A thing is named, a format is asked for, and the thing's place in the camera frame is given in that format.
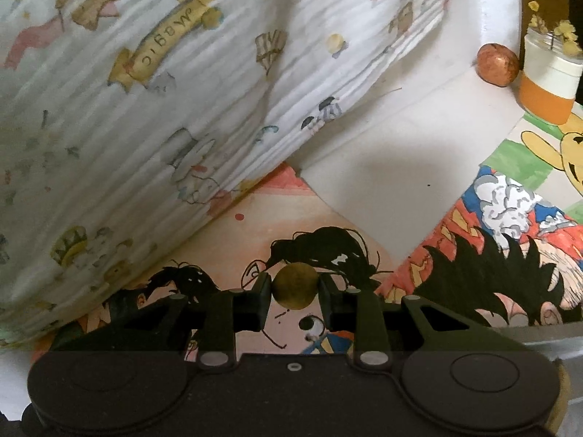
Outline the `anime boys drawing paper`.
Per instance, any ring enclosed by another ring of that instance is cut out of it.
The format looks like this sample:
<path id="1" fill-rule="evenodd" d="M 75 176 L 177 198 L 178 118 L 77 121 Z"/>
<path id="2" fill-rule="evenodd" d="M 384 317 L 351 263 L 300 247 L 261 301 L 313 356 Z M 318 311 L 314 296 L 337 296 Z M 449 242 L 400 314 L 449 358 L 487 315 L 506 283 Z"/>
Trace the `anime boys drawing paper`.
<path id="1" fill-rule="evenodd" d="M 250 289 L 262 272 L 275 279 L 287 264 L 306 263 L 332 275 L 339 289 L 363 279 L 383 282 L 392 270 L 388 252 L 328 206 L 287 165 L 232 202 L 212 202 L 214 220 L 175 252 L 132 280 L 91 312 L 40 339 L 32 357 L 182 293 L 201 302 L 215 290 Z M 241 332 L 241 352 L 331 354 L 352 346 L 349 332 L 328 330 L 315 296 L 305 309 L 272 300 L 265 330 Z"/>

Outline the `white cartoon print cloth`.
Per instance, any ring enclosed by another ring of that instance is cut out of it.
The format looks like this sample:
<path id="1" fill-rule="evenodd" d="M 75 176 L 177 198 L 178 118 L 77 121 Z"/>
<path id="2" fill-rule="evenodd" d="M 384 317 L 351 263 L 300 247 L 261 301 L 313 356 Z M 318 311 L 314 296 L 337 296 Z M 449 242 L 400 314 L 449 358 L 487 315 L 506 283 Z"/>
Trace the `white cartoon print cloth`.
<path id="1" fill-rule="evenodd" d="M 1 0 L 1 346 L 128 284 L 350 111 L 449 0 Z"/>

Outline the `colourful anime collage paper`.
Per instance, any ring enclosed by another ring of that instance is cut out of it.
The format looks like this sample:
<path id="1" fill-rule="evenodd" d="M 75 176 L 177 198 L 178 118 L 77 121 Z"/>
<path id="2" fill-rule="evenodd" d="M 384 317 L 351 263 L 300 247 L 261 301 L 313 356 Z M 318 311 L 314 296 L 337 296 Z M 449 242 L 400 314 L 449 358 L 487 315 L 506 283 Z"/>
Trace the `colourful anime collage paper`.
<path id="1" fill-rule="evenodd" d="M 377 293 L 388 303 L 416 294 L 489 327 L 578 323 L 582 225 L 483 166 Z"/>

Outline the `winnie pooh drawing paper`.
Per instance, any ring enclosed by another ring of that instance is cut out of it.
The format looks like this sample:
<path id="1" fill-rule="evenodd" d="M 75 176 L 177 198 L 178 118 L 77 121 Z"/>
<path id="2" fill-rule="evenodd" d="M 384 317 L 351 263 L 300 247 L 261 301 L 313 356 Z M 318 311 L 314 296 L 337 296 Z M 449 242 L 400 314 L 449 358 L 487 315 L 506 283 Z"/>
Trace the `winnie pooh drawing paper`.
<path id="1" fill-rule="evenodd" d="M 483 162 L 582 222 L 582 106 L 557 125 L 524 113 Z"/>

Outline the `brown round ornament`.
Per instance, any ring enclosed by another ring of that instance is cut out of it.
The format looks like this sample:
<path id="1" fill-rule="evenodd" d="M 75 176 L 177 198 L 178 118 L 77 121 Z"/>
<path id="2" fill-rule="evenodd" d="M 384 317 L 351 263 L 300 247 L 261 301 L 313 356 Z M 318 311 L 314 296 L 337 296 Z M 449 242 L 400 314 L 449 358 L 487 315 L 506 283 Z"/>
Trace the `brown round ornament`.
<path id="1" fill-rule="evenodd" d="M 476 54 L 476 72 L 485 82 L 497 87 L 509 86 L 518 76 L 519 58 L 499 43 L 486 43 Z"/>

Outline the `orange white jar with flowers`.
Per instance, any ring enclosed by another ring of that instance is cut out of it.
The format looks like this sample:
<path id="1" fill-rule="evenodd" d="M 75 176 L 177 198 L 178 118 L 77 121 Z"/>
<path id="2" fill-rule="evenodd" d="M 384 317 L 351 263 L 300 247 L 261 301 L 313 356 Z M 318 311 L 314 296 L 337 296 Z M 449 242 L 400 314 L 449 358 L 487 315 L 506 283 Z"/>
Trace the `orange white jar with flowers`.
<path id="1" fill-rule="evenodd" d="M 524 66 L 519 87 L 522 106 L 535 117 L 555 125 L 568 123 L 582 77 L 582 46 L 568 20 L 548 26 L 540 4 L 532 12 L 524 35 Z"/>

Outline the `metal tray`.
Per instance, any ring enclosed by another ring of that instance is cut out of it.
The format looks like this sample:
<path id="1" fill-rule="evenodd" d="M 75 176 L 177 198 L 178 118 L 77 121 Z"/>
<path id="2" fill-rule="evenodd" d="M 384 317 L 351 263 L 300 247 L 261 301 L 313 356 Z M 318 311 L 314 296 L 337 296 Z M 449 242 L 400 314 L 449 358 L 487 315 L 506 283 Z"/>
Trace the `metal tray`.
<path id="1" fill-rule="evenodd" d="M 560 358 L 567 365 L 582 367 L 581 322 L 555 326 L 498 327 L 496 331 L 539 351 L 549 359 Z"/>

